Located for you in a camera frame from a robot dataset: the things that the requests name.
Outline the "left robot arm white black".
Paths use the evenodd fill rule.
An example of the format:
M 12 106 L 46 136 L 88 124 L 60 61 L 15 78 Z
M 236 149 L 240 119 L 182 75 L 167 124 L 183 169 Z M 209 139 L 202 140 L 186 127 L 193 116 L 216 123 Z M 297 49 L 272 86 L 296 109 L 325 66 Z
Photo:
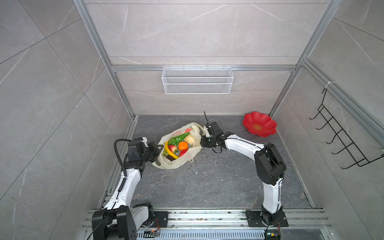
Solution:
M 154 163 L 160 155 L 160 146 L 146 138 L 117 139 L 114 150 L 121 167 L 121 177 L 111 199 L 92 217 L 94 240 L 135 240 L 141 227 L 150 236 L 160 235 L 161 224 L 151 203 L 131 206 L 135 189 L 142 178 L 147 162 Z

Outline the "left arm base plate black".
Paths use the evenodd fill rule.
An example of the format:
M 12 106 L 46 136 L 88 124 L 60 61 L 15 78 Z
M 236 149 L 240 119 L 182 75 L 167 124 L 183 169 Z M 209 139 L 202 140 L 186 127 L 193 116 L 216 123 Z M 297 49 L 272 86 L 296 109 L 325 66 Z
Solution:
M 143 228 L 166 228 L 169 221 L 169 212 L 167 211 L 155 211 L 150 213 L 149 219 L 146 220 L 141 227 Z

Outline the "yellow plastic bag fruit print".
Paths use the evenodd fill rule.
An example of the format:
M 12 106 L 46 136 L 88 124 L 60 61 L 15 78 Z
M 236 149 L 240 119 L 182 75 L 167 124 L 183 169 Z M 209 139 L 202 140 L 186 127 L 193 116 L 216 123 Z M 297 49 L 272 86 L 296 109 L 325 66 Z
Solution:
M 201 125 L 190 123 L 163 136 L 158 143 L 162 150 L 152 165 L 159 169 L 173 170 L 193 162 L 202 149 L 201 140 L 204 135 Z

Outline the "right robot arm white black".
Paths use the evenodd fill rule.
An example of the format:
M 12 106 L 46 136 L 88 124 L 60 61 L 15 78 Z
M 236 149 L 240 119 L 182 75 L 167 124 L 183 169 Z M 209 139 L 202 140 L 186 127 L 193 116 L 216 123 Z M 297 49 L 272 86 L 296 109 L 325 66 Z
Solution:
M 261 211 L 263 224 L 272 226 L 283 214 L 281 188 L 287 166 L 275 145 L 253 143 L 231 132 L 224 132 L 216 122 L 204 126 L 203 148 L 219 147 L 238 152 L 255 161 L 256 172 L 263 182 L 264 200 Z

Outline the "red flower shaped plate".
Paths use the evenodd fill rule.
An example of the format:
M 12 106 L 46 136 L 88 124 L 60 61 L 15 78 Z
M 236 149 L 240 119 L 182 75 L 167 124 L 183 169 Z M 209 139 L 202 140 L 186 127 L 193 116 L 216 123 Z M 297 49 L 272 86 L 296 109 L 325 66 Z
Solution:
M 244 116 L 243 125 L 248 132 L 260 137 L 277 133 L 277 123 L 267 114 L 252 112 Z

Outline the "orange fake fruit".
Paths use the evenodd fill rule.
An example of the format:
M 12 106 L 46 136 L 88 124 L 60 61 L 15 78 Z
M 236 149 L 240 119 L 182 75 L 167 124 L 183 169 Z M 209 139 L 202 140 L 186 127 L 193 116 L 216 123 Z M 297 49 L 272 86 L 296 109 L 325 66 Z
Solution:
M 181 141 L 179 144 L 178 144 L 178 149 L 180 151 L 182 150 L 188 150 L 189 149 L 189 145 L 188 143 L 184 142 L 184 141 Z

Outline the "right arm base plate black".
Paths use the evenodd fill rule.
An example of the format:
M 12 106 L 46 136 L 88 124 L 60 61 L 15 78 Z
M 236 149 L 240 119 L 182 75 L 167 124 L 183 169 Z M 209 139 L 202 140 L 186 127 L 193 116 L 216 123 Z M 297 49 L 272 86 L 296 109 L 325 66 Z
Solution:
M 274 214 L 268 211 L 245 211 L 249 227 L 288 227 L 285 213 L 280 209 Z

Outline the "red fake strawberry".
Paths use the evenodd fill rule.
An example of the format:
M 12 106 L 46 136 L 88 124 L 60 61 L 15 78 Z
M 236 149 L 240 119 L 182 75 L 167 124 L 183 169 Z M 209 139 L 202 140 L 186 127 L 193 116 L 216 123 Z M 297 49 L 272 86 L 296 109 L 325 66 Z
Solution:
M 180 152 L 179 157 L 183 156 L 187 151 L 188 151 L 188 150 L 182 150 L 182 151 Z

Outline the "red pink fake apple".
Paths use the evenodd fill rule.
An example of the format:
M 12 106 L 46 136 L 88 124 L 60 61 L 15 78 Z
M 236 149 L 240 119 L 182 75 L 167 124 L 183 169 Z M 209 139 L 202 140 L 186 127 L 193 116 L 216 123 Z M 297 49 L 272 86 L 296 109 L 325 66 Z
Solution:
M 172 152 L 175 153 L 178 150 L 178 147 L 175 145 L 168 145 L 168 149 Z

